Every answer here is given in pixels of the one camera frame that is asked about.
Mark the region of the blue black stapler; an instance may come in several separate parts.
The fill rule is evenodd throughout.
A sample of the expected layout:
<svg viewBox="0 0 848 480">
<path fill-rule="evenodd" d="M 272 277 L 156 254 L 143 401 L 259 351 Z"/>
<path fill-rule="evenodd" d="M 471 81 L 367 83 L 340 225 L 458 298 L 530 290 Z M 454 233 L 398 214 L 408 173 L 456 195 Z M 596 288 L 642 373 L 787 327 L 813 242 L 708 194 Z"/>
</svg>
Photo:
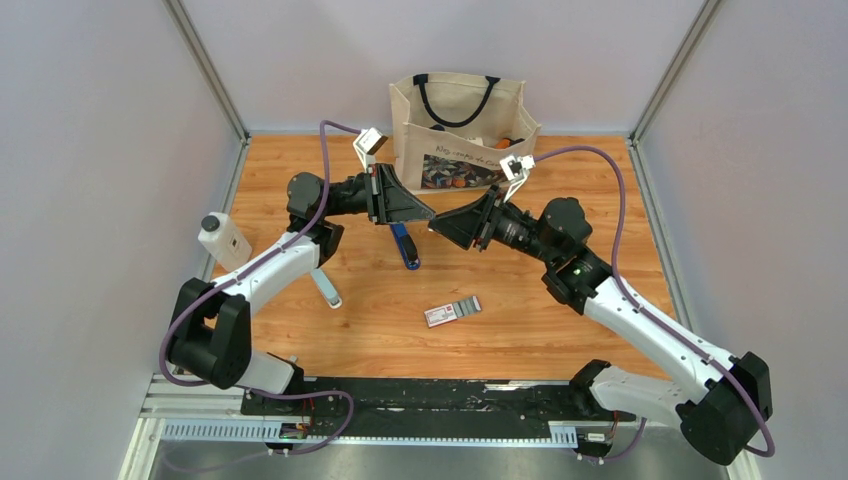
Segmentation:
<svg viewBox="0 0 848 480">
<path fill-rule="evenodd" d="M 391 224 L 390 231 L 398 247 L 401 259 L 408 270 L 421 266 L 417 247 L 404 224 Z"/>
</svg>

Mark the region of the staple box with staples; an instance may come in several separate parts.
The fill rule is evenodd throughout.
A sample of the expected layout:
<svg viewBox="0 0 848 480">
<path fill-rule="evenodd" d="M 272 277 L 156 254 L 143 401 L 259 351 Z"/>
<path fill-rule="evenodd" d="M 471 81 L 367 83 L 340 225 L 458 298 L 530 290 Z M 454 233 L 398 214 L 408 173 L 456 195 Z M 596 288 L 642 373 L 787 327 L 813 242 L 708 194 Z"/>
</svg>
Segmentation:
<svg viewBox="0 0 848 480">
<path fill-rule="evenodd" d="M 482 305 L 478 297 L 473 295 L 459 301 L 426 310 L 424 316 L 427 326 L 434 328 L 480 313 L 481 311 Z"/>
</svg>

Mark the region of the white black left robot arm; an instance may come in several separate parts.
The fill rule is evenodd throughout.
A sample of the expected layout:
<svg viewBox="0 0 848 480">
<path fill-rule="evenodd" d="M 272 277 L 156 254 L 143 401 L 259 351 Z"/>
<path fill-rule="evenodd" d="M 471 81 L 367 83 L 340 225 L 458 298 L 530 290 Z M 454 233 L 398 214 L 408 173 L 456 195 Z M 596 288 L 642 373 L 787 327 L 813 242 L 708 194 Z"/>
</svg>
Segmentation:
<svg viewBox="0 0 848 480">
<path fill-rule="evenodd" d="M 287 196 L 290 224 L 279 240 L 227 275 L 183 284 L 160 347 L 161 368 L 174 365 L 192 374 L 187 386 L 267 394 L 269 404 L 284 415 L 302 408 L 306 389 L 294 380 L 298 372 L 290 361 L 253 347 L 253 315 L 336 253 L 344 228 L 329 217 L 364 214 L 376 225 L 393 225 L 435 215 L 386 163 L 342 182 L 301 172 L 289 181 Z"/>
</svg>

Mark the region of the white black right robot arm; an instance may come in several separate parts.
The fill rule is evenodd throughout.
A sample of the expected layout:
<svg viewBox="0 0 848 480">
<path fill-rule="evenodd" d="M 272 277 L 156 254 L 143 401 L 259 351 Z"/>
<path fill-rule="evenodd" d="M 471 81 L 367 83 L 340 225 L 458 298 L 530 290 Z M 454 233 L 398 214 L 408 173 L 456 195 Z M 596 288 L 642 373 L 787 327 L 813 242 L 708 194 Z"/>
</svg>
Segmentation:
<svg viewBox="0 0 848 480">
<path fill-rule="evenodd" d="M 574 377 L 572 409 L 586 419 L 631 413 L 680 430 L 711 462 L 728 466 L 773 413 L 768 364 L 736 356 L 686 329 L 641 297 L 587 245 L 592 228 L 579 201 L 551 200 L 540 217 L 507 201 L 497 187 L 436 215 L 430 230 L 465 249 L 497 242 L 542 261 L 542 281 L 560 304 L 613 331 L 668 375 L 663 381 L 593 360 Z"/>
</svg>

